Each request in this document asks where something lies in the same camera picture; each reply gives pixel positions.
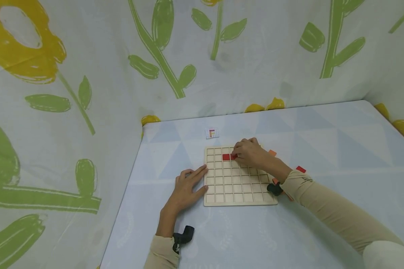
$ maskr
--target finger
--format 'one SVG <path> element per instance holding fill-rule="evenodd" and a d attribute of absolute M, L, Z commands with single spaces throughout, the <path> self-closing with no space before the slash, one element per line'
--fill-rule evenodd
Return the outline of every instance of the finger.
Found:
<path fill-rule="evenodd" d="M 186 178 L 186 175 L 187 174 L 190 174 L 190 173 L 193 173 L 194 171 L 193 171 L 193 169 L 187 169 L 187 170 L 184 170 L 184 171 L 182 171 L 181 173 L 180 173 L 180 178 Z"/>
<path fill-rule="evenodd" d="M 244 150 L 242 149 L 242 147 L 240 147 L 240 148 L 234 148 L 231 154 L 237 155 L 237 154 L 241 154 L 243 152 L 244 152 Z"/>
<path fill-rule="evenodd" d="M 208 191 L 208 186 L 202 186 L 199 190 L 193 193 L 192 202 L 196 203 L 206 192 Z"/>
<path fill-rule="evenodd" d="M 193 186 L 196 185 L 199 181 L 201 181 L 201 179 L 203 178 L 203 176 L 208 173 L 208 169 L 204 169 L 202 171 L 200 171 L 199 173 L 194 173 L 194 176 L 192 178 L 192 184 Z"/>
<path fill-rule="evenodd" d="M 237 142 L 233 148 L 239 148 L 242 147 L 242 145 L 243 145 L 242 142 Z"/>
<path fill-rule="evenodd" d="M 257 139 L 255 137 L 250 138 L 248 141 L 250 141 L 253 144 L 259 145 L 259 141 L 257 141 Z"/>

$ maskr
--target grid square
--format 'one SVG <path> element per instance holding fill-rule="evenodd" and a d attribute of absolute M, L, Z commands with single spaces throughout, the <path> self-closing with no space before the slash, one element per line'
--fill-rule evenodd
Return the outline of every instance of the grid square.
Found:
<path fill-rule="evenodd" d="M 243 184 L 242 185 L 242 192 L 251 192 L 250 184 Z"/>
<path fill-rule="evenodd" d="M 206 184 L 207 185 L 214 185 L 214 178 L 213 177 L 207 177 L 206 178 Z"/>
<path fill-rule="evenodd" d="M 241 177 L 240 176 L 233 176 L 232 181 L 234 184 L 241 184 Z"/>
<path fill-rule="evenodd" d="M 261 182 L 263 182 L 263 183 L 269 183 L 268 175 L 260 175 L 259 178 L 260 178 L 260 181 L 261 181 Z"/>
<path fill-rule="evenodd" d="M 241 176 L 242 183 L 250 183 L 250 176 Z"/>
<path fill-rule="evenodd" d="M 253 195 L 251 193 L 244 193 L 245 202 L 253 202 Z"/>
<path fill-rule="evenodd" d="M 206 201 L 207 201 L 207 203 L 214 203 L 215 202 L 215 195 L 207 194 L 206 195 Z"/>
<path fill-rule="evenodd" d="M 216 192 L 216 193 L 224 193 L 224 191 L 223 191 L 223 185 L 216 185 L 216 186 L 215 186 L 215 192 Z"/>
<path fill-rule="evenodd" d="M 230 176 L 231 172 L 230 169 L 223 169 L 223 176 Z"/>
<path fill-rule="evenodd" d="M 215 195 L 215 201 L 216 201 L 217 203 L 224 203 L 224 195 L 222 195 L 222 194 L 216 194 L 216 195 Z"/>
<path fill-rule="evenodd" d="M 233 192 L 242 192 L 241 184 L 233 185 Z"/>
<path fill-rule="evenodd" d="M 251 190 L 253 192 L 262 192 L 260 184 L 251 184 Z"/>
<path fill-rule="evenodd" d="M 235 198 L 235 202 L 244 201 L 244 199 L 242 198 L 242 193 L 235 193 L 234 198 Z"/>
<path fill-rule="evenodd" d="M 263 202 L 262 193 L 253 193 L 253 198 L 254 198 L 255 202 Z"/>
<path fill-rule="evenodd" d="M 225 197 L 226 203 L 232 203 L 233 202 L 233 194 L 232 193 L 225 194 L 224 197 Z"/>
<path fill-rule="evenodd" d="M 269 192 L 264 192 L 264 193 L 263 193 L 263 200 L 264 200 L 265 202 L 272 202 L 272 201 L 274 201 L 274 198 L 273 198 L 273 196 L 272 196 L 271 193 L 269 193 Z"/>
<path fill-rule="evenodd" d="M 256 168 L 253 168 L 253 167 L 250 167 L 250 175 L 257 175 L 257 169 Z"/>
<path fill-rule="evenodd" d="M 268 187 L 267 183 L 262 183 L 261 184 L 262 192 L 268 192 L 267 187 Z"/>
<path fill-rule="evenodd" d="M 247 167 L 241 167 L 241 175 L 249 175 Z"/>
<path fill-rule="evenodd" d="M 233 176 L 239 176 L 240 175 L 239 168 L 232 168 L 232 175 Z"/>
<path fill-rule="evenodd" d="M 222 176 L 216 176 L 215 177 L 215 184 L 216 185 L 222 185 L 223 184 L 223 177 Z"/>
<path fill-rule="evenodd" d="M 251 175 L 250 176 L 250 182 L 251 183 L 259 183 L 260 181 L 259 181 L 259 176 L 257 176 L 257 175 Z"/>
<path fill-rule="evenodd" d="M 213 185 L 208 186 L 207 193 L 214 193 L 214 186 Z"/>
<path fill-rule="evenodd" d="M 232 183 L 232 177 L 231 176 L 225 176 L 223 178 L 223 180 L 224 180 L 225 184 L 231 184 Z"/>

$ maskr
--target beige sleeve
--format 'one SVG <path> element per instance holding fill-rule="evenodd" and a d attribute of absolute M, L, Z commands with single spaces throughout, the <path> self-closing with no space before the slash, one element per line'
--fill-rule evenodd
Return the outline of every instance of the beige sleeve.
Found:
<path fill-rule="evenodd" d="M 174 238 L 155 235 L 144 269 L 177 269 L 180 256 L 172 249 Z"/>
<path fill-rule="evenodd" d="M 404 243 L 378 220 L 307 174 L 293 170 L 281 188 L 321 222 L 347 241 L 359 254 L 374 241 Z"/>

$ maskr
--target red tile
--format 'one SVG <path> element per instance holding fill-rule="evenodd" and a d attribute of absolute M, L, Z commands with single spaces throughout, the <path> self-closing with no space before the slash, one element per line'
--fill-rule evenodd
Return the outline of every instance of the red tile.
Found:
<path fill-rule="evenodd" d="M 301 171 L 302 173 L 307 172 L 307 170 L 305 170 L 304 168 L 302 168 L 300 166 L 296 167 L 296 170 Z"/>

